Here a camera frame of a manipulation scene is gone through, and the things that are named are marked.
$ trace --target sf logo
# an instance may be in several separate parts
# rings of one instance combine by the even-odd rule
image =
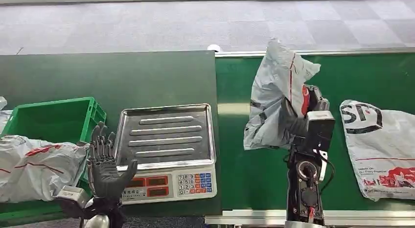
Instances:
[[[383,127],[380,109],[366,103],[352,102],[340,107],[348,134],[365,134]]]

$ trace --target plastic parcel bag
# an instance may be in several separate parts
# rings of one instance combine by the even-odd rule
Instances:
[[[301,58],[278,40],[268,43],[252,84],[245,150],[289,147],[294,133],[304,129],[309,102],[304,82],[319,70],[320,64]]]
[[[0,134],[3,132],[4,127],[6,126],[11,114],[12,110],[10,111],[2,111],[2,109],[7,105],[7,100],[0,96]]]
[[[345,100],[346,145],[362,195],[415,199],[415,115]]]
[[[50,201],[64,185],[76,186],[88,146],[1,137],[0,202]]]

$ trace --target digital scale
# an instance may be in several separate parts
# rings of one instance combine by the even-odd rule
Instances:
[[[123,204],[193,200],[217,193],[209,104],[123,110],[115,140],[117,169],[137,159]]]

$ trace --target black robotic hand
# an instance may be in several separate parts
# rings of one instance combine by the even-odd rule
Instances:
[[[100,122],[92,132],[88,178],[90,188],[96,198],[119,201],[125,186],[137,171],[137,160],[132,160],[128,169],[119,175],[114,159],[115,134],[106,137],[107,126]]]

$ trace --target white floor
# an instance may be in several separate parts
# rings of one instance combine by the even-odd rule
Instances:
[[[0,6],[0,54],[415,46],[415,0]]]

